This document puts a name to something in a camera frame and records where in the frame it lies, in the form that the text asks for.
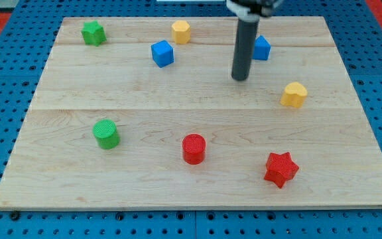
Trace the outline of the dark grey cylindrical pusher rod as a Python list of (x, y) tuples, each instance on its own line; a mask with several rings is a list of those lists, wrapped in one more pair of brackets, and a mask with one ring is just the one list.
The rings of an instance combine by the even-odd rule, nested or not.
[(258, 26), (259, 20), (246, 22), (238, 19), (231, 69), (234, 80), (244, 81), (249, 76)]

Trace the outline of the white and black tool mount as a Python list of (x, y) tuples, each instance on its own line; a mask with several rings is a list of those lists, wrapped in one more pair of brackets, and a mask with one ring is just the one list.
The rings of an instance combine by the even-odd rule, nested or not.
[(283, 4), (283, 0), (226, 0), (226, 7), (239, 20), (257, 22), (261, 17), (269, 18)]

